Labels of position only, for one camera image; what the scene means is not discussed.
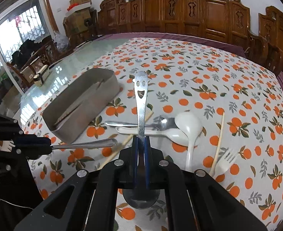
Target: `glass table top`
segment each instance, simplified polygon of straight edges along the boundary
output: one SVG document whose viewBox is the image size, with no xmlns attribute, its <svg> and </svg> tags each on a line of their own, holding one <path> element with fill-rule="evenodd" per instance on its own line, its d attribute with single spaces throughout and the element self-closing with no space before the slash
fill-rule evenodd
<svg viewBox="0 0 283 231">
<path fill-rule="evenodd" d="M 31 115 L 54 93 L 61 90 L 78 71 L 100 56 L 112 51 L 129 39 L 102 40 L 86 43 L 76 52 L 56 63 L 41 87 L 33 85 L 21 98 L 21 123 L 25 125 Z"/>
</svg>

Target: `metal tray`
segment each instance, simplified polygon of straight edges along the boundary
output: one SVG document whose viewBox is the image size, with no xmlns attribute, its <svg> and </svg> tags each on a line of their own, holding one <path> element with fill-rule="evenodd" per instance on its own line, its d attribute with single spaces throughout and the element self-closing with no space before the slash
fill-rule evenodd
<svg viewBox="0 0 283 231">
<path fill-rule="evenodd" d="M 119 90 L 120 85 L 112 70 L 90 69 L 51 102 L 43 112 L 43 119 L 55 136 L 70 144 L 119 93 Z M 69 111 L 71 113 L 55 126 L 69 108 L 74 110 Z"/>
</svg>

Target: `screw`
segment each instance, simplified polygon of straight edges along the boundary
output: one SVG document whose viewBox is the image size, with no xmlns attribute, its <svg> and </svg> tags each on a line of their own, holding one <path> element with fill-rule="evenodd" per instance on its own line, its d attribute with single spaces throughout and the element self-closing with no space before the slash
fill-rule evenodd
<svg viewBox="0 0 283 231">
<path fill-rule="evenodd" d="M 203 171 L 202 169 L 196 170 L 195 174 L 199 177 L 204 177 L 206 175 L 206 172 Z"/>
<path fill-rule="evenodd" d="M 118 160 L 115 160 L 114 164 L 119 167 L 119 166 L 122 166 L 124 164 L 124 161 L 118 159 Z"/>
<path fill-rule="evenodd" d="M 166 166 L 168 166 L 168 164 L 169 164 L 169 162 L 167 160 L 161 160 L 159 162 L 159 165 L 162 166 L 162 167 L 166 167 Z"/>
<path fill-rule="evenodd" d="M 77 172 L 78 177 L 85 177 L 86 175 L 87 175 L 87 171 L 84 169 Z"/>
</svg>

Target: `table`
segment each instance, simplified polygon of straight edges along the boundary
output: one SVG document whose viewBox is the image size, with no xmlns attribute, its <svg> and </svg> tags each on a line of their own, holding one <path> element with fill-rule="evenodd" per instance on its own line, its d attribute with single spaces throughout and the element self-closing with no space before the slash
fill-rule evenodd
<svg viewBox="0 0 283 231">
<path fill-rule="evenodd" d="M 115 128 L 104 125 L 104 121 L 137 121 L 132 79 L 143 70 L 150 79 L 147 111 L 154 112 L 150 123 L 189 110 L 200 118 L 203 132 L 193 155 L 194 170 L 201 168 L 209 172 L 225 112 L 219 155 L 235 148 L 239 157 L 216 181 L 267 225 L 268 230 L 275 229 L 283 219 L 283 93 L 270 71 L 212 47 L 154 38 L 130 39 L 88 67 L 113 70 L 121 92 L 76 143 L 107 137 L 121 142 L 126 138 L 118 135 Z M 68 77 L 67 84 L 85 69 Z M 41 115 L 66 85 L 35 111 L 23 128 L 25 133 L 47 136 L 53 144 L 61 143 L 50 133 Z M 150 142 L 152 147 L 162 150 L 164 157 L 184 169 L 186 147 L 167 138 L 150 137 Z M 29 165 L 45 199 L 77 170 L 96 170 L 112 151 L 109 147 L 58 150 L 29 161 Z M 119 189 L 114 230 L 167 230 L 163 192 L 155 205 L 146 210 L 130 208 L 121 193 Z"/>
<path fill-rule="evenodd" d="M 51 73 L 41 87 L 32 86 L 21 98 L 21 123 L 23 125 L 47 99 L 67 87 L 70 78 L 106 52 L 113 50 L 129 39 L 89 42 L 76 52 L 54 64 Z"/>
</svg>

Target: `metal fork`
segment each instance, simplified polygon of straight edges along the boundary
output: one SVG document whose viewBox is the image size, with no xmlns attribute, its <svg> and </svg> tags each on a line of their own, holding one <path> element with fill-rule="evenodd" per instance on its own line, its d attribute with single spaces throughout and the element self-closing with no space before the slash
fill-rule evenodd
<svg viewBox="0 0 283 231">
<path fill-rule="evenodd" d="M 129 122 L 105 121 L 104 123 L 108 126 L 114 126 L 114 127 L 137 127 L 138 126 L 136 123 L 129 123 Z M 164 131 L 170 128 L 178 128 L 175 123 L 174 117 L 173 118 L 163 118 L 158 123 L 145 124 L 145 127 L 154 127 L 160 131 Z"/>
<path fill-rule="evenodd" d="M 215 169 L 215 173 L 213 178 L 215 179 L 217 176 L 224 174 L 229 168 L 233 165 L 238 157 L 237 151 L 235 149 L 228 149 L 223 154 L 221 159 L 218 161 Z"/>
</svg>

